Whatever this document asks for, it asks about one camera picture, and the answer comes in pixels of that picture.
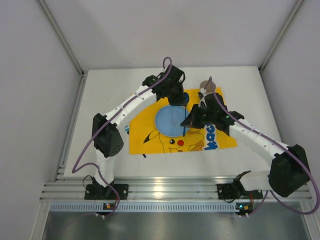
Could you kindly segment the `yellow Pikachu cloth placemat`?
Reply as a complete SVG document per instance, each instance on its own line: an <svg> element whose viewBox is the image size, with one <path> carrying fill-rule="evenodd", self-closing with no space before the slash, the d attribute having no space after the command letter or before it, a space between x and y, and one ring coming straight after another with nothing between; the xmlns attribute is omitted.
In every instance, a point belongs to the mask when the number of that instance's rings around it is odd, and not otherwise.
<svg viewBox="0 0 320 240"><path fill-rule="evenodd" d="M187 89L189 95L187 110L190 113L194 104L199 104L198 89ZM168 106L168 100L161 99L140 112L129 124L129 153L135 154L164 154L207 151L216 149L235 148L237 141L217 130L214 125L204 128L188 128L185 136L168 137L162 135L155 126L157 112Z"/></svg>

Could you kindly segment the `blue metallic fork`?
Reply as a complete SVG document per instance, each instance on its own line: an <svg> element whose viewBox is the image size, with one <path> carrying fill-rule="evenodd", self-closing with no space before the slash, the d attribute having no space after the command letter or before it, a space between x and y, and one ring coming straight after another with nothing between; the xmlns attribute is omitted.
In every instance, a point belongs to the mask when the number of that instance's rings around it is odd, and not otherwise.
<svg viewBox="0 0 320 240"><path fill-rule="evenodd" d="M130 127L128 125L124 127L124 130L128 135L130 134Z"/></svg>

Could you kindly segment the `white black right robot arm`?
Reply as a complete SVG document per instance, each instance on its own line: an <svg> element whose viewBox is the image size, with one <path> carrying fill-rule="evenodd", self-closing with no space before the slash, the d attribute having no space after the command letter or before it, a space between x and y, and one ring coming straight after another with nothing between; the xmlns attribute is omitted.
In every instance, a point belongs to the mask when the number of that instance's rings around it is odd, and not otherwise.
<svg viewBox="0 0 320 240"><path fill-rule="evenodd" d="M268 164L268 170L246 170L237 175L233 184L241 191L272 191L286 198L310 181L303 147L289 146L265 135L242 114L229 111L218 93L207 94L200 103L194 104L180 125L194 129L214 125L216 130L240 141Z"/></svg>

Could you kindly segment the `light blue plate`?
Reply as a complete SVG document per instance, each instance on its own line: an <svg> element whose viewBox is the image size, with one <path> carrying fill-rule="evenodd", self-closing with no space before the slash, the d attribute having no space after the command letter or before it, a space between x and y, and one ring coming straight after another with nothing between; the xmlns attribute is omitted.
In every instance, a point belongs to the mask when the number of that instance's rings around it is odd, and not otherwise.
<svg viewBox="0 0 320 240"><path fill-rule="evenodd" d="M183 136L183 127L181 122L185 119L184 106L167 105L162 107L155 115L156 129L166 137L181 137Z"/></svg>

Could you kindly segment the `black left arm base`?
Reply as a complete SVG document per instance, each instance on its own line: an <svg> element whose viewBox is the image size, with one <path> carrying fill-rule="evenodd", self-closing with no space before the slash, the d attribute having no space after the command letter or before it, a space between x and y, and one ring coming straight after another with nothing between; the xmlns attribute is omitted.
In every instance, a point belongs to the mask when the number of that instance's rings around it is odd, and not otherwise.
<svg viewBox="0 0 320 240"><path fill-rule="evenodd" d="M85 186L85 200L126 200L129 194L129 185L122 183L111 183L114 188L109 186L103 187L94 177L90 176L91 183Z"/></svg>

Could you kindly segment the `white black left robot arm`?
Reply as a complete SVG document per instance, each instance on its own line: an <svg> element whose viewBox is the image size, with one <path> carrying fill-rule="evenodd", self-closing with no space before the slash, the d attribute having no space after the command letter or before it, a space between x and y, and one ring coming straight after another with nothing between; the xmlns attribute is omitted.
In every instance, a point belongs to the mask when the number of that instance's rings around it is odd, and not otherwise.
<svg viewBox="0 0 320 240"><path fill-rule="evenodd" d="M185 73L174 65L159 73L148 76L139 88L123 103L105 115L93 118L92 133L99 134L93 140L98 169L94 174L97 184L106 188L114 181L116 155L124 146L125 126L148 106L167 98L172 106L186 103L183 82Z"/></svg>

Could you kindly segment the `beige plastic cup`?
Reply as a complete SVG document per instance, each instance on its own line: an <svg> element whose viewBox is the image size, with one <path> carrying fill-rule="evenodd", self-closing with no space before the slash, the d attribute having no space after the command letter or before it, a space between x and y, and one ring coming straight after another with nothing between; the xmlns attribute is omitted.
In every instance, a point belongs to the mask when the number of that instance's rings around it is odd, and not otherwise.
<svg viewBox="0 0 320 240"><path fill-rule="evenodd" d="M204 80L200 83L199 89L204 89L206 94L211 94L216 91L216 85L214 82Z"/></svg>

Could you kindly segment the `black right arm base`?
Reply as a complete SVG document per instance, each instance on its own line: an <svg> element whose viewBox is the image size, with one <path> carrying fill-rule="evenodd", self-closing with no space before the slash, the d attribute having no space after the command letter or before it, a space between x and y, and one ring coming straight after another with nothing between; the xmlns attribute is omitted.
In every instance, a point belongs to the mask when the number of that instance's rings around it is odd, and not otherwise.
<svg viewBox="0 0 320 240"><path fill-rule="evenodd" d="M263 194L261 190L245 190L240 183L241 177L248 174L250 171L245 171L237 175L230 183L218 183L217 193L218 199L224 200L227 203L232 203L235 200L256 200L262 199Z"/></svg>

